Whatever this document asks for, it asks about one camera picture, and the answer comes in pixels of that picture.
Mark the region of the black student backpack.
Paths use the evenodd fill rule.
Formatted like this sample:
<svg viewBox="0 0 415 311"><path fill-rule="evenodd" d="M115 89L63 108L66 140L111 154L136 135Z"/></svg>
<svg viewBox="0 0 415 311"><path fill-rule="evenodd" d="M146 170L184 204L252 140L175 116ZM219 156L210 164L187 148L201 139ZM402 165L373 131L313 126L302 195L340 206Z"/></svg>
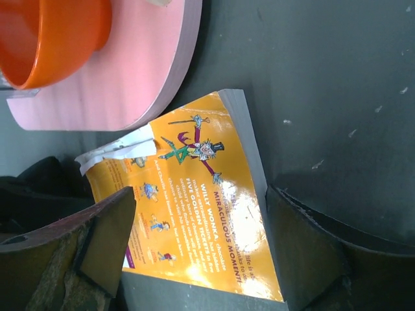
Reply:
<svg viewBox="0 0 415 311"><path fill-rule="evenodd" d="M49 225L94 204L79 194L54 156L18 176L1 176L1 234L20 235Z"/></svg>

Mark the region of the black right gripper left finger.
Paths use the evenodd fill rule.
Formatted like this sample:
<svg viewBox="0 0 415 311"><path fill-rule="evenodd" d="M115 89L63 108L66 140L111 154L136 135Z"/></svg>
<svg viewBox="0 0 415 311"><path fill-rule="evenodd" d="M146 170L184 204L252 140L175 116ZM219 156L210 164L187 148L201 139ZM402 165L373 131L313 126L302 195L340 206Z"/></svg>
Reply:
<svg viewBox="0 0 415 311"><path fill-rule="evenodd" d="M136 211L131 187L69 216L1 216L2 310L108 310Z"/></svg>

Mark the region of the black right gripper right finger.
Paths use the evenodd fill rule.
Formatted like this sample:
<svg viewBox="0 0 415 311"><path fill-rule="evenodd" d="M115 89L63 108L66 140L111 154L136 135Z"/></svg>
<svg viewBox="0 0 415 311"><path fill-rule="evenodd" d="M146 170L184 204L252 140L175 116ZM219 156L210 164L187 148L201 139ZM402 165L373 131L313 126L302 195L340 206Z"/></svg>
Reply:
<svg viewBox="0 0 415 311"><path fill-rule="evenodd" d="M266 205L289 310L414 309L414 247L354 229L275 186Z"/></svg>

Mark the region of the orange paperback book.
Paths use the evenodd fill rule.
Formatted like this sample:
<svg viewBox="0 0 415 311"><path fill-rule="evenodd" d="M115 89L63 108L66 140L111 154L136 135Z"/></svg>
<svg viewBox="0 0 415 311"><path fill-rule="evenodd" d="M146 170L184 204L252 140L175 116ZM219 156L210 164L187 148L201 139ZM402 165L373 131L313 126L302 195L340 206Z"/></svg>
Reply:
<svg viewBox="0 0 415 311"><path fill-rule="evenodd" d="M244 91L222 89L77 157L99 202L131 187L123 271L280 302Z"/></svg>

